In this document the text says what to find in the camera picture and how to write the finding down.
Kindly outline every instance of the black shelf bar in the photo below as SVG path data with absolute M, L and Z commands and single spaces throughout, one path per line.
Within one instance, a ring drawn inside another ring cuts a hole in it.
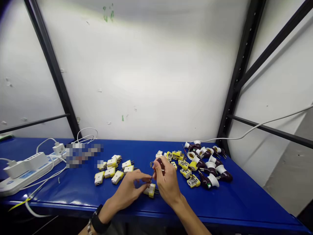
M 260 68 L 267 58 L 276 50 L 276 48 L 285 40 L 292 30 L 300 23 L 300 21 L 313 8 L 313 0 L 306 0 L 299 9 L 294 13 L 290 20 L 285 24 L 273 41 L 267 46 L 260 57 L 254 62 L 244 77 L 235 86 L 235 91 L 239 92 L 243 85 L 251 78 L 251 76 Z
M 56 120 L 56 119 L 59 119 L 59 118 L 69 117 L 69 116 L 70 116 L 70 114 L 62 114 L 62 115 L 59 115 L 59 116 L 55 116 L 55 117 L 51 117 L 51 118 L 49 117 L 49 118 L 42 119 L 42 120 L 39 120 L 39 121 L 25 123 L 25 124 L 22 124 L 22 125 L 18 125 L 18 126 L 7 128 L 5 130 L 0 130 L 0 134 L 5 133 L 5 132 L 10 132 L 10 131 L 15 131 L 15 130 L 18 130 L 18 129 L 22 129 L 22 128 L 33 126 L 33 125 L 37 125 L 37 124 L 41 124 L 41 123 L 44 123 L 44 122 Z
M 227 119 L 227 115 L 234 113 L 236 103 L 239 97 L 239 92 L 234 92 L 234 87 L 246 72 L 265 3 L 266 3 L 265 0 L 257 0 L 250 2 L 250 6 L 246 16 L 246 22 L 241 36 L 235 67 L 231 77 L 231 83 L 229 86 L 224 106 L 224 111 L 222 114 L 220 126 L 217 133 L 218 138 L 228 136 L 231 122 L 229 119 Z M 229 152 L 228 143 L 226 140 L 223 141 L 217 140 L 216 144 L 224 148 L 226 153 L 229 156 L 231 156 Z
M 32 21 L 33 27 L 37 34 L 39 43 L 41 45 L 42 51 L 45 55 L 47 64 L 49 66 L 56 90 L 58 91 L 64 112 L 69 114 L 67 117 L 68 124 L 73 133 L 74 139 L 77 139 L 77 133 L 79 132 L 79 126 L 76 120 L 76 116 L 69 99 L 66 86 L 56 59 L 48 31 L 46 29 L 44 20 L 42 18 L 38 3 L 36 0 L 24 0 L 29 17 Z
M 252 121 L 243 119 L 241 117 L 236 117 L 234 115 L 227 115 L 227 117 L 230 118 L 230 119 L 242 122 L 244 124 L 253 126 L 253 127 L 258 125 L 258 123 L 256 123 L 256 122 L 252 122 Z M 292 135 L 292 134 L 289 134 L 287 132 L 283 132 L 283 131 L 280 131 L 280 130 L 277 130 L 277 129 L 274 129 L 274 128 L 271 128 L 271 127 L 267 127 L 267 126 L 264 126 L 264 125 L 261 125 L 261 126 L 259 126 L 257 128 L 262 130 L 262 131 L 266 131 L 268 133 L 274 134 L 276 136 L 282 137 L 284 139 L 290 140 L 290 141 L 295 142 L 297 144 L 300 144 L 300 145 L 303 145 L 303 146 L 306 146 L 308 148 L 313 149 L 313 141 L 312 140 L 308 140 L 308 139 L 305 139 L 305 138 L 302 138 L 302 137 L 299 137 L 299 136 L 296 136 L 296 135 Z

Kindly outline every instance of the white power strip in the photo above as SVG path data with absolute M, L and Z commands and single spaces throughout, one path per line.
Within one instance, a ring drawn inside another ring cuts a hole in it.
M 55 153 L 49 155 L 54 165 L 58 165 L 59 162 L 62 160 L 55 156 Z M 66 158 L 66 150 L 63 153 L 63 158 Z M 26 173 L 22 174 L 21 176 L 12 179 L 11 177 L 7 178 L 6 180 L 0 182 L 0 197 L 4 196 L 10 196 L 13 194 L 16 194 L 21 188 L 26 187 L 34 180 L 39 179 L 43 174 L 45 174 L 47 171 L 49 171 L 52 167 L 51 159 L 49 159 L 49 162 L 45 165 L 41 166 L 36 171 L 27 171 Z

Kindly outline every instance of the hand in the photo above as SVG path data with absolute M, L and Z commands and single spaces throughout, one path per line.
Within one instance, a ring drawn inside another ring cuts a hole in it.
M 124 179 L 122 180 L 120 186 L 116 190 L 115 194 L 109 198 L 106 203 L 104 204 L 103 208 L 101 209 L 99 213 L 99 218 L 103 223 L 108 220 L 107 215 L 108 211 L 111 213 L 110 219 L 120 210 L 125 209 L 129 205 L 131 205 L 141 193 L 144 192 L 146 188 L 150 186 L 151 176 L 142 173 L 139 169 L 128 172 Z M 134 181 L 140 181 L 146 182 L 146 184 L 143 184 L 138 189 L 135 188 Z
M 161 165 L 155 160 L 153 168 L 156 172 L 153 174 L 153 178 L 156 180 L 162 198 L 173 208 L 181 202 L 184 196 L 179 190 L 175 167 L 164 156 L 160 158 L 165 168 L 165 174 L 163 176 Z

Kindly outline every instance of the blue tablecloth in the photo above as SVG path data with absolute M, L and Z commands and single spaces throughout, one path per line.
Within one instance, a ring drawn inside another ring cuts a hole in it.
M 44 139 L 41 138 L 14 138 L 0 143 L 0 156 L 9 159 L 23 160 L 33 155 L 36 147 Z M 71 139 L 57 139 L 67 144 Z M 95 140 L 91 144 L 102 144 L 104 151 L 97 157 L 88 160 L 81 168 L 67 169 L 60 177 L 49 180 L 36 194 L 30 206 L 34 211 L 41 213 L 86 216 L 91 215 L 99 204 L 103 204 L 111 197 L 118 185 L 113 185 L 111 179 L 104 179 L 99 186 L 94 185 L 94 175 L 98 172 L 97 160 L 108 160 L 114 154 L 121 155 L 124 161 L 134 161 L 135 167 L 142 172 L 152 174 L 149 163 L 155 159 L 158 150 L 183 151 L 181 142 L 158 141 L 127 141 L 127 140 Z M 202 143 L 205 147 L 214 144 Z M 45 143 L 40 151 L 46 154 L 52 152 L 53 143 Z M 272 199 L 251 177 L 247 175 L 232 159 L 223 159 L 225 168 L 233 175 L 233 182 L 220 182 L 219 188 L 210 191 L 197 187 L 191 189 L 186 179 L 179 172 L 177 177 L 181 192 L 189 205 L 202 222 L 211 226 L 229 226 L 235 231 L 261 231 L 262 229 L 275 231 L 283 230 L 308 232 L 296 218 L 288 214 L 274 199 Z M 47 177 L 64 168 L 60 163 Z M 1 178 L 6 178 L 1 171 Z M 29 193 L 36 187 L 22 190 L 15 195 L 2 200 L 4 204 L 17 204 L 24 201 Z M 178 221 L 172 209 L 164 202 L 160 195 L 154 199 L 141 195 L 127 209 L 120 211 L 118 216 L 122 219 L 140 219 L 141 222 L 152 223 L 162 221 L 174 224 Z

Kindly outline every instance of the black wristwatch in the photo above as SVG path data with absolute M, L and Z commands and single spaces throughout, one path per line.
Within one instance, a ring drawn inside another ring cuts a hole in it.
M 97 210 L 93 213 L 93 215 L 90 219 L 92 226 L 94 227 L 95 231 L 99 234 L 105 233 L 111 224 L 111 221 L 108 224 L 103 224 L 100 221 L 98 215 L 99 215 L 102 207 L 103 207 L 103 205 L 98 206 Z

